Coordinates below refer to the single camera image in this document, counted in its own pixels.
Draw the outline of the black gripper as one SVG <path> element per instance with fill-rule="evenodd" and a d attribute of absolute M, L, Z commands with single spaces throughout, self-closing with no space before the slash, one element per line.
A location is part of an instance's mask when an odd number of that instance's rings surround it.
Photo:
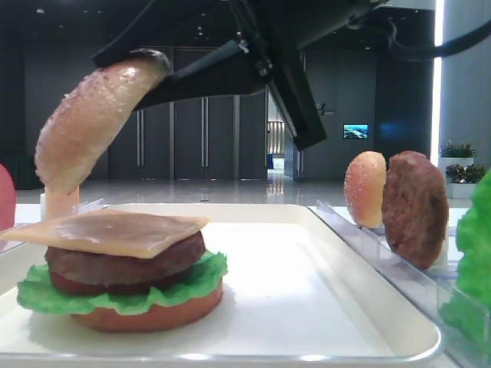
<path fill-rule="evenodd" d="M 344 26 L 361 27 L 384 4 L 231 1 L 238 39 L 166 77 L 134 110 L 201 97 L 251 95 L 268 86 L 297 150 L 305 150 L 327 135 L 298 52 Z"/>

